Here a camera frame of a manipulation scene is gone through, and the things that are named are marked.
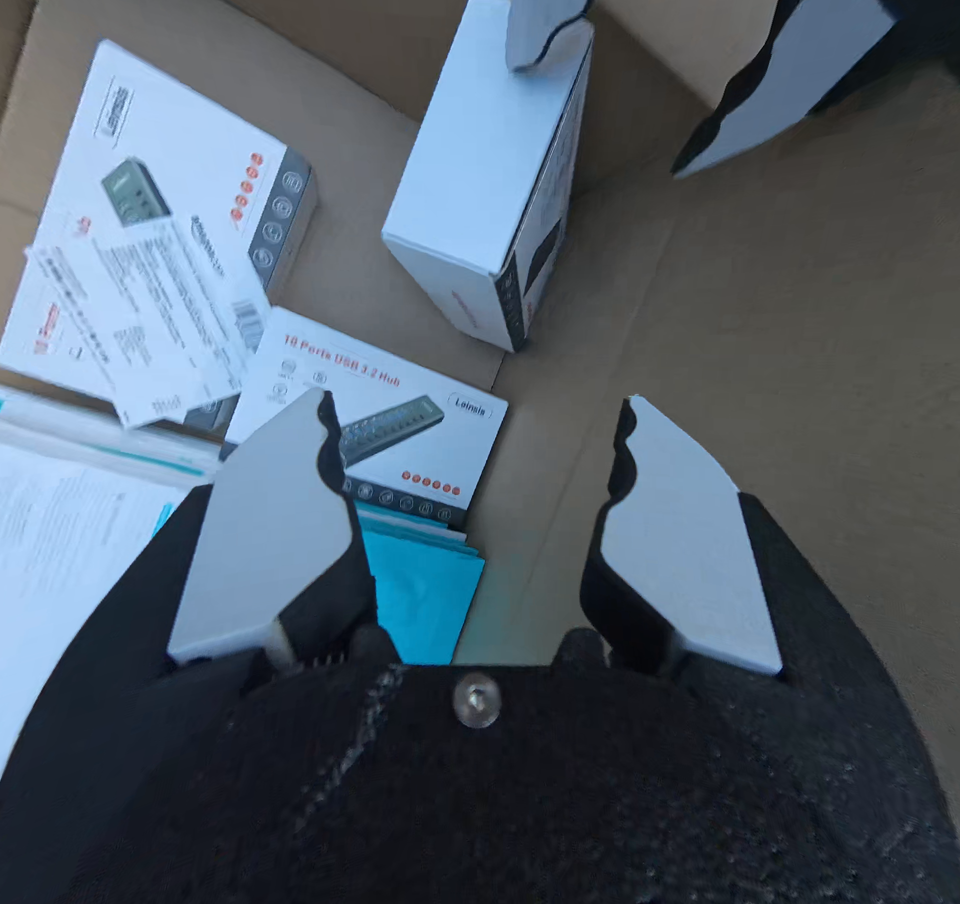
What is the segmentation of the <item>large cardboard box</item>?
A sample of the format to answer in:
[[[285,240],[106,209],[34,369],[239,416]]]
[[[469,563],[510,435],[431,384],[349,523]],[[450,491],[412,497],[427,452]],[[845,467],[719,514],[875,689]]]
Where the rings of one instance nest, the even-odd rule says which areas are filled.
[[[776,0],[600,0],[566,241],[512,357],[380,230],[467,0],[2,0],[2,318],[110,39],[314,167],[282,305],[510,405],[456,651],[545,662],[621,400],[757,495],[865,632],[958,803],[958,82],[930,66],[685,180],[669,166]]]

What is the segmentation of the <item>white printed leaflet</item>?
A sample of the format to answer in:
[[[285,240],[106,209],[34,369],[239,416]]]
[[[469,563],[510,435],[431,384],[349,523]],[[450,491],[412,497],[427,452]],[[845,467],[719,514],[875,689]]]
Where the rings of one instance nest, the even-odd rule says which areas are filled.
[[[36,240],[26,259],[77,331],[125,428],[181,422],[240,394],[269,302],[256,275],[212,263],[174,217],[106,237]]]

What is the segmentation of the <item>stack of teal white packets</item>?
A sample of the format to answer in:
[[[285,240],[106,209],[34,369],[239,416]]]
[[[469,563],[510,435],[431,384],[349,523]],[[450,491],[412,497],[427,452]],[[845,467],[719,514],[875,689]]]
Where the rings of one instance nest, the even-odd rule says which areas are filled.
[[[193,488],[214,445],[2,387],[1,767],[67,646]],[[485,561],[466,536],[356,504],[380,624],[402,661],[448,665]]]

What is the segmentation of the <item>white product box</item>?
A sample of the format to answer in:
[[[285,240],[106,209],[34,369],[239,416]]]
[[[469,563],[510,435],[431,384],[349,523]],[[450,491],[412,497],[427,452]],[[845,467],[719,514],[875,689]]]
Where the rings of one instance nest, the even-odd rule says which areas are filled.
[[[462,530],[507,402],[275,307],[224,453],[312,389],[332,395],[348,497]]]
[[[381,238],[454,327],[515,354],[565,238],[594,28],[512,72],[509,9],[467,0]]]
[[[74,293],[24,249],[25,265],[2,336],[2,366],[110,403],[114,386],[91,352],[71,307]]]
[[[35,240],[172,219],[234,282],[246,261],[274,302],[317,204],[301,153],[102,40]]]

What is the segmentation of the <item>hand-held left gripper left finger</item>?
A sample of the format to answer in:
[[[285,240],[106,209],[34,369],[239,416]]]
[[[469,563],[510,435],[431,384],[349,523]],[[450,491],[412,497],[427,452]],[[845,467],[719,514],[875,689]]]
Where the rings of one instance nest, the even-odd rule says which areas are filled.
[[[225,460],[167,646],[180,666],[261,651],[276,670],[401,661],[343,491],[332,395],[310,389]]]

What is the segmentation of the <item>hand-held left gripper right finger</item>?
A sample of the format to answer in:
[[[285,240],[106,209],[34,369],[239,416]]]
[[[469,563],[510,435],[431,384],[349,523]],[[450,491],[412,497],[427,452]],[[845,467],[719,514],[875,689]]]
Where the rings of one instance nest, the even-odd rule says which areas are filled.
[[[624,399],[580,603],[618,662],[657,674],[694,655],[766,676],[784,667],[740,492],[696,440]]]

